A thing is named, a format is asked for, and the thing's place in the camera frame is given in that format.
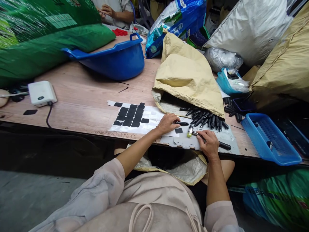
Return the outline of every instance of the green bag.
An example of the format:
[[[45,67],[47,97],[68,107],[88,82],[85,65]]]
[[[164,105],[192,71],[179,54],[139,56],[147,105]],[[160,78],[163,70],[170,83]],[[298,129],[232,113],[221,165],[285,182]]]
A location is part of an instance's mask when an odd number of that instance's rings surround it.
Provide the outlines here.
[[[309,231],[309,170],[247,184],[243,201],[246,209],[274,225],[290,231]]]
[[[116,38],[91,0],[0,0],[0,88],[91,52]]]

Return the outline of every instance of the white plastic bag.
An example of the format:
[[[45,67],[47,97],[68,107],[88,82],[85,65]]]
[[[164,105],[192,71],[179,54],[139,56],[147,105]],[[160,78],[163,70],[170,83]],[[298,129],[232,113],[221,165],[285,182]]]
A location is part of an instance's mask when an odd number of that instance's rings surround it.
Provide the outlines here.
[[[248,66],[263,64],[293,20],[287,0],[240,0],[203,47],[241,56]]]

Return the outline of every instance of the beige bag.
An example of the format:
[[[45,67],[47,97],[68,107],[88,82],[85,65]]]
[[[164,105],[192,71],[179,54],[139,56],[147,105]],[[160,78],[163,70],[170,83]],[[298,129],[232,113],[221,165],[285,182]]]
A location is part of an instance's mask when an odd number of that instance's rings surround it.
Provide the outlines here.
[[[250,90],[309,102],[309,3],[296,15],[261,66]]]
[[[161,111],[184,116],[179,111],[183,105],[162,101],[164,92],[224,118],[222,95],[206,58],[171,33],[163,40],[161,65],[152,93]]]

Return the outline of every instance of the person's hand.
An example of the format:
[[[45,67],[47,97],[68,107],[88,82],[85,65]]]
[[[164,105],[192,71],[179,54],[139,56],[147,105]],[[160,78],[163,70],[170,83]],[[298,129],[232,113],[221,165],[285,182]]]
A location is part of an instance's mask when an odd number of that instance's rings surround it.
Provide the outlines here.
[[[97,8],[97,7],[96,7],[96,9],[97,9],[97,11],[98,11],[99,14],[100,14],[101,19],[105,19],[105,14],[102,12],[102,10],[99,9],[99,8]]]
[[[106,14],[106,15],[114,18],[114,19],[117,18],[117,13],[110,6],[104,4],[104,5],[102,5],[102,9],[101,10],[102,10],[102,12],[104,14]]]
[[[175,121],[180,121],[180,118],[178,118],[175,114],[167,113],[163,116],[159,125],[154,130],[158,132],[160,136],[164,135],[180,127],[179,124],[173,124]]]
[[[200,134],[196,136],[197,140],[200,143],[200,148],[207,156],[208,160],[209,161],[220,160],[218,155],[219,141],[215,132],[210,130],[204,130],[204,131],[198,130],[197,133]]]

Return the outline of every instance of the brown paper bag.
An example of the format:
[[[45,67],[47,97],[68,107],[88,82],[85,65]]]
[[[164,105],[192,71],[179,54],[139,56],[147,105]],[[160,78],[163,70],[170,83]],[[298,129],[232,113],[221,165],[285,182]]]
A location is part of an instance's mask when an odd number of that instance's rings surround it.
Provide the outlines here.
[[[161,111],[184,116],[179,106],[161,101],[164,92],[224,118],[222,95],[208,61],[171,33],[163,40],[161,65],[152,93]]]

